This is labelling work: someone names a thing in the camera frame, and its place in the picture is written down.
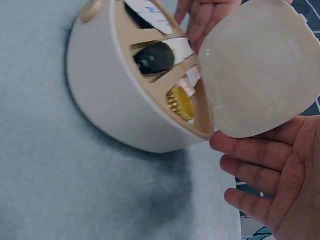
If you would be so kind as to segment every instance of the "light blue fabric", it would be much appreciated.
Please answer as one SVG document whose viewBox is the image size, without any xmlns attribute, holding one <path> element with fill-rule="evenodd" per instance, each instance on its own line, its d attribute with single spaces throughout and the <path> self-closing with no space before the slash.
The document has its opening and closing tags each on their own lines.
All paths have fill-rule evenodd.
<svg viewBox="0 0 320 240">
<path fill-rule="evenodd" d="M 234 179 L 207 143 L 144 153 L 75 107 L 65 54 L 86 2 L 0 2 L 0 240 L 240 236 L 239 213 L 223 200 Z"/>
</svg>

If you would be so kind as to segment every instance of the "beige compartment divider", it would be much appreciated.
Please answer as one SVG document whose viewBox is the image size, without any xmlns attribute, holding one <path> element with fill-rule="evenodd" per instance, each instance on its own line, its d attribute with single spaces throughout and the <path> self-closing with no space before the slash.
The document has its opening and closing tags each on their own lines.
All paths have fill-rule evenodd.
<svg viewBox="0 0 320 240">
<path fill-rule="evenodd" d="M 163 109 L 165 114 L 179 123 L 193 134 L 208 139 L 214 132 L 213 113 L 211 104 L 208 101 L 206 88 L 202 79 L 199 80 L 195 87 L 196 94 L 191 97 L 195 117 L 194 124 L 191 125 L 183 121 L 179 116 L 173 113 L 168 108 L 167 93 L 177 85 L 179 80 L 193 66 L 197 66 L 199 70 L 198 58 L 193 55 L 172 68 L 166 74 L 156 74 L 144 76 L 136 66 L 133 56 L 145 46 L 157 41 L 164 41 L 178 37 L 185 37 L 185 33 L 173 19 L 170 13 L 167 12 L 156 0 L 152 2 L 162 11 L 173 28 L 171 35 L 165 35 L 157 29 L 140 29 L 139 26 L 127 14 L 124 0 L 116 1 L 116 24 L 119 35 L 119 40 L 123 48 L 123 52 L 128 60 L 128 64 L 145 91 L 150 95 L 154 102 Z"/>
</svg>

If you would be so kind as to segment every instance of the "hand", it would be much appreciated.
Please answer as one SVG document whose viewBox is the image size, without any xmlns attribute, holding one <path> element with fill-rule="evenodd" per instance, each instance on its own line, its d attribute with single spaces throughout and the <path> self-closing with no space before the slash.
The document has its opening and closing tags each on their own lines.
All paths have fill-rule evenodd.
<svg viewBox="0 0 320 240">
<path fill-rule="evenodd" d="M 274 198 L 229 189 L 229 204 L 267 226 L 277 240 L 319 239 L 320 116 L 297 117 L 256 138 L 216 132 L 210 144 L 226 154 L 224 171 Z"/>
<path fill-rule="evenodd" d="M 236 10 L 243 0 L 178 0 L 175 20 L 181 24 L 189 12 L 190 20 L 186 36 L 198 54 L 211 30 L 227 15 Z"/>
</svg>

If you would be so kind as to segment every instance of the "patterned cloth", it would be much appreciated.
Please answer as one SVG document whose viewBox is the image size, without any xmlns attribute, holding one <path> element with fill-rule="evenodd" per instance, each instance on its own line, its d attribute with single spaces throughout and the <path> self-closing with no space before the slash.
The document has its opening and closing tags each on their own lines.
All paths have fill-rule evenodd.
<svg viewBox="0 0 320 240">
<path fill-rule="evenodd" d="M 303 14 L 308 20 L 308 25 L 320 39 L 320 0 L 293 0 L 292 6 L 298 13 Z M 314 116 L 320 115 L 320 98 L 302 115 Z M 239 179 L 236 179 L 236 185 L 239 190 L 250 193 L 252 195 L 261 196 L 264 198 L 270 198 L 259 192 Z M 275 240 L 269 229 L 255 221 L 254 219 L 246 216 L 243 212 L 240 212 L 241 226 L 242 226 L 242 239 L 245 240 Z"/>
</svg>

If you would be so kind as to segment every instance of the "hinged lid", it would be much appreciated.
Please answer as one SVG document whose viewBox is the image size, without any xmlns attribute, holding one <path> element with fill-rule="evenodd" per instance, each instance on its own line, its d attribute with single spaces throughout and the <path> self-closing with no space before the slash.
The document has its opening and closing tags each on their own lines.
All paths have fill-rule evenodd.
<svg viewBox="0 0 320 240">
<path fill-rule="evenodd" d="M 216 126 L 233 138 L 274 129 L 320 94 L 320 43 L 282 0 L 251 0 L 207 36 L 199 53 Z"/>
</svg>

